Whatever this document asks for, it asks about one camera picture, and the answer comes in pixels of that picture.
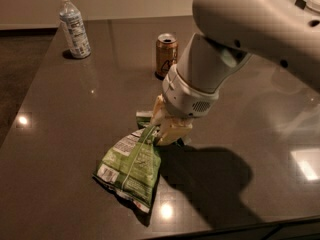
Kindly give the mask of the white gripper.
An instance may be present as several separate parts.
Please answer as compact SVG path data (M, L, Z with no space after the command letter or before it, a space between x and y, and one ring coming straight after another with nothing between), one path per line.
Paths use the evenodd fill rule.
M193 119L182 118L206 116L218 97L218 91L205 93L189 86L174 64L163 80L162 94L157 96L152 111L150 123L160 125L155 144L167 146L187 136L193 128ZM165 107L174 117L165 118Z

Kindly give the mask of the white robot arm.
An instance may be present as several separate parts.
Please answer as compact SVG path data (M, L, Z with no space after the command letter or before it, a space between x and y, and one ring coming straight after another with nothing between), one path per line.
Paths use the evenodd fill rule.
M208 114L222 83L253 54L320 86L320 0L193 0L192 35L156 99L151 123L155 144L186 137Z

